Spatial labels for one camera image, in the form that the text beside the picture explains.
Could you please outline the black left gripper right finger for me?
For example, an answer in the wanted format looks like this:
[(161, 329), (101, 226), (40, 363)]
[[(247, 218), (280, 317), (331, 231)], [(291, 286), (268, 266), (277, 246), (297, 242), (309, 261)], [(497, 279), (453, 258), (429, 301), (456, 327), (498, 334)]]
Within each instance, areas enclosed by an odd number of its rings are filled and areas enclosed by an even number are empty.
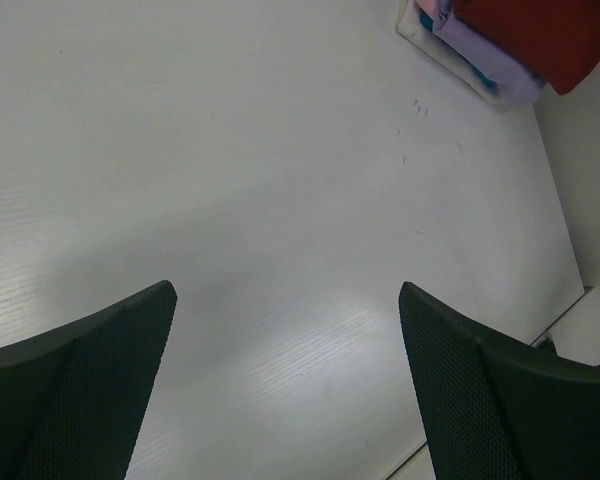
[(439, 479), (600, 479), (600, 365), (535, 348), (417, 285), (402, 335)]

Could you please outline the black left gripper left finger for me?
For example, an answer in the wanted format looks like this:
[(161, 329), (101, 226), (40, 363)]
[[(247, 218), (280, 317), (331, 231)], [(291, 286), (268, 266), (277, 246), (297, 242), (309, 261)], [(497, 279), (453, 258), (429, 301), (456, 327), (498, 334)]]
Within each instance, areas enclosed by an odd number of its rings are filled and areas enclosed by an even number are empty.
[(0, 479), (125, 477), (169, 337), (163, 280), (0, 348)]

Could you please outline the red t-shirt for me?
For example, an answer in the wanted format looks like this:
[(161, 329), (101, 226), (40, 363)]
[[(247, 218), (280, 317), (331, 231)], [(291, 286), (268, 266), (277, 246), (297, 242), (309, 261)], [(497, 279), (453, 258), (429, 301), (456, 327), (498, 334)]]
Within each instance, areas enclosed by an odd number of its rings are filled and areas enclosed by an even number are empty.
[(452, 10), (561, 96), (600, 62), (600, 0), (455, 1)]

